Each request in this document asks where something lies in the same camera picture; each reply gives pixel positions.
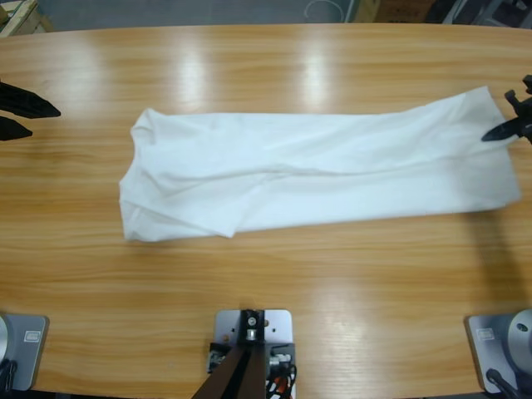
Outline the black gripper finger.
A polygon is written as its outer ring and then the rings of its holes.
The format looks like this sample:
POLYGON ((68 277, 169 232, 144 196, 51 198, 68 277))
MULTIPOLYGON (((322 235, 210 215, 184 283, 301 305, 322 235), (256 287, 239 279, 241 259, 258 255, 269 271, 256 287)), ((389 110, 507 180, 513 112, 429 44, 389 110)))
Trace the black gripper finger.
POLYGON ((32 136, 32 131, 15 120, 0 117, 0 141, 18 140, 32 136))
POLYGON ((1 110, 22 117, 58 117, 61 112, 34 92, 0 83, 1 110))

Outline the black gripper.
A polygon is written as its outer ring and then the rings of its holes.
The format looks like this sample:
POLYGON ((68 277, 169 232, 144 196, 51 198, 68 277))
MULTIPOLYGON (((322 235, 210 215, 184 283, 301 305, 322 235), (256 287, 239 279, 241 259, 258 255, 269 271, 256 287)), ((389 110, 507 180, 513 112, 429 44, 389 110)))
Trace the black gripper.
POLYGON ((532 97, 520 102, 514 90, 505 93, 515 118, 505 121, 484 134, 484 141, 508 140, 512 137, 524 137, 532 143, 532 97))

